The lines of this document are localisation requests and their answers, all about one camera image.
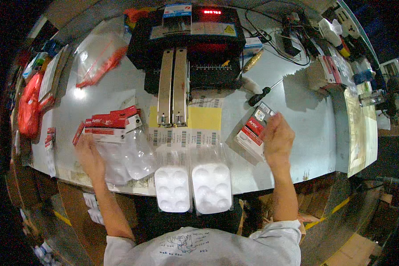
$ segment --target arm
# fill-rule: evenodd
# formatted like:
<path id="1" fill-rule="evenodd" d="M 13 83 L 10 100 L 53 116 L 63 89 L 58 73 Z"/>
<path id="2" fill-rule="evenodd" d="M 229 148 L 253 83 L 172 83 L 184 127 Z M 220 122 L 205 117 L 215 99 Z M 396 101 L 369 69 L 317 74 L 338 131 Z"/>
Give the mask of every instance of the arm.
<path id="1" fill-rule="evenodd" d="M 107 234 L 114 237 L 130 238 L 134 241 L 134 235 L 127 220 L 115 197 L 106 186 L 105 162 L 97 151 L 91 134 L 83 134 L 80 137 L 75 151 L 84 172 L 92 181 Z"/>
<path id="2" fill-rule="evenodd" d="M 290 154 L 295 138 L 281 113 L 268 120 L 260 135 L 265 144 L 264 155 L 274 175 L 274 221 L 297 220 L 297 196 L 290 176 Z"/>

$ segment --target forearm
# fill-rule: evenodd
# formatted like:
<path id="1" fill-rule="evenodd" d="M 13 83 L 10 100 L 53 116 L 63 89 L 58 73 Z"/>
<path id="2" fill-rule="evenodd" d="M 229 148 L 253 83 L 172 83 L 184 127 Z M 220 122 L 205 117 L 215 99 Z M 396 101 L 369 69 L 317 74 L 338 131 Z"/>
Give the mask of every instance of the forearm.
<path id="1" fill-rule="evenodd" d="M 105 181 L 93 183 L 93 189 L 99 203 L 107 234 L 113 237 L 127 237 L 134 241 L 133 232 L 115 197 L 108 190 Z"/>
<path id="2" fill-rule="evenodd" d="M 289 161 L 271 166 L 275 180 L 274 221 L 297 219 L 298 203 L 296 191 L 290 175 Z"/>

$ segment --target yellow floor line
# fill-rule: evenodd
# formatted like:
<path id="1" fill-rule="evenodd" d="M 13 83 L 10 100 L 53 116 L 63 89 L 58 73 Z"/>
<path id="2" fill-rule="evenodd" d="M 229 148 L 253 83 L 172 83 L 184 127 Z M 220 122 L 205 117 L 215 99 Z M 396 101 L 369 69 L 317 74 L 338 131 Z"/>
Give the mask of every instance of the yellow floor line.
<path id="1" fill-rule="evenodd" d="M 62 216 L 60 213 L 58 213 L 57 211 L 53 211 L 55 213 L 55 216 L 58 217 L 58 219 L 64 221 L 67 225 L 72 226 L 71 222 L 65 218 L 64 216 Z"/>
<path id="2" fill-rule="evenodd" d="M 347 202 L 350 201 L 350 197 L 347 197 L 347 199 L 345 199 L 343 202 L 341 202 L 339 205 L 337 205 L 332 211 L 331 214 L 335 213 L 336 211 L 340 210 L 344 205 L 347 204 Z M 326 218 L 328 218 L 327 216 L 322 217 L 319 221 L 316 222 L 312 222 L 312 223 L 308 223 L 305 225 L 305 229 L 308 230 L 310 228 L 312 228 L 313 226 L 316 226 L 317 224 L 319 224 L 320 222 L 324 221 Z"/>

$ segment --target black machine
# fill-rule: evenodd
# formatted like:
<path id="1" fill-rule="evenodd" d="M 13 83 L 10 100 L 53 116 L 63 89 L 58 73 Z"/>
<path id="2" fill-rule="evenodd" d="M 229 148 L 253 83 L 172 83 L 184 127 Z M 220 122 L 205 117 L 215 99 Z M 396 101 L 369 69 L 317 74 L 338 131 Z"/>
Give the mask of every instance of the black machine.
<path id="1" fill-rule="evenodd" d="M 128 58 L 145 70 L 147 92 L 158 93 L 162 53 L 173 47 L 187 48 L 191 88 L 230 88 L 237 82 L 245 37 L 236 9 L 192 5 L 190 31 L 179 35 L 160 33 L 163 14 L 161 9 L 140 19 L 128 46 Z"/>

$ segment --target white t-shirt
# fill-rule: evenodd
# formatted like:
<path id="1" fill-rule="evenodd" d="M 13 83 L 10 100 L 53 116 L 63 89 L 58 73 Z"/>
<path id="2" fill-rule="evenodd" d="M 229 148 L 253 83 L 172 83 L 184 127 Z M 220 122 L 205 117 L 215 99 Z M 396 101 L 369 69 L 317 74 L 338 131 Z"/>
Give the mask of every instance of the white t-shirt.
<path id="1" fill-rule="evenodd" d="M 108 265 L 300 265 L 300 223 L 270 223 L 249 238 L 217 229 L 183 227 L 148 242 L 106 237 Z"/>

